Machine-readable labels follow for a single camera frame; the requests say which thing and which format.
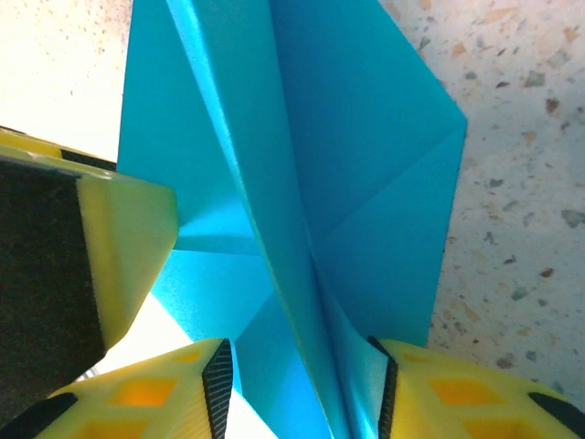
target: terrazzo floor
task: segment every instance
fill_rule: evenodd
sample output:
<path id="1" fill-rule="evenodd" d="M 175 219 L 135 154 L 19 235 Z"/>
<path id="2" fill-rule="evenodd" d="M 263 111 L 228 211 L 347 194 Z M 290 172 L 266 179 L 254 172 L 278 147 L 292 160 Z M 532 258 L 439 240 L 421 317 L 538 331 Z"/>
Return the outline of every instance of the terrazzo floor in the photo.
<path id="1" fill-rule="evenodd" d="M 381 2 L 469 118 L 429 346 L 584 410 L 585 2 Z M 0 124 L 115 159 L 130 3 L 0 2 Z"/>

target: black rubber pad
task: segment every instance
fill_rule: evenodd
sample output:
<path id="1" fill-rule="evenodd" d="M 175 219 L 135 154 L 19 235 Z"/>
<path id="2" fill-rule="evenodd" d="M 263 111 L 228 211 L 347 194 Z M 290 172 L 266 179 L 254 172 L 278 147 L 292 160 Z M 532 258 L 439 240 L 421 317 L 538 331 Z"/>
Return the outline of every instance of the black rubber pad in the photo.
<path id="1" fill-rule="evenodd" d="M 368 337 L 367 341 L 374 348 L 388 357 L 386 366 L 386 378 L 384 380 L 384 394 L 382 397 L 382 408 L 378 419 L 378 437 L 379 439 L 389 439 L 392 431 L 392 416 L 394 413 L 394 398 L 396 394 L 396 384 L 399 373 L 398 363 L 388 354 L 384 347 L 373 337 Z"/>
<path id="2" fill-rule="evenodd" d="M 532 392 L 528 396 L 548 414 L 570 429 L 577 437 L 585 438 L 585 413 L 573 404 L 544 393 Z"/>
<path id="3" fill-rule="evenodd" d="M 229 340 L 223 340 L 202 374 L 207 415 L 213 439 L 226 437 L 233 374 L 231 345 Z"/>
<path id="4" fill-rule="evenodd" d="M 61 393 L 31 405 L 0 429 L 0 439 L 34 439 L 77 402 L 73 393 Z"/>
<path id="5" fill-rule="evenodd" d="M 106 171 L 113 172 L 116 170 L 116 164 L 113 162 L 102 160 L 97 157 L 91 157 L 89 155 L 74 153 L 73 151 L 68 151 L 66 149 L 61 149 L 61 157 L 63 157 L 65 160 L 69 160 L 70 162 L 98 167 L 99 169 L 105 169 Z"/>
<path id="6" fill-rule="evenodd" d="M 105 352 L 77 178 L 0 157 L 0 426 Z"/>

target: blue origami paper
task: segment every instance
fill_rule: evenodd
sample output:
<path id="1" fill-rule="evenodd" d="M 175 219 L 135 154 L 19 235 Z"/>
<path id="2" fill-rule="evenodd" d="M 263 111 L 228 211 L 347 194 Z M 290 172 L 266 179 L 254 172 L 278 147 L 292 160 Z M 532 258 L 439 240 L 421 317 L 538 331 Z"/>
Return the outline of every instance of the blue origami paper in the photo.
<path id="1" fill-rule="evenodd" d="M 377 437 L 366 339 L 426 341 L 464 132 L 375 0 L 134 3 L 118 169 L 180 220 L 154 295 L 235 340 L 279 437 Z"/>

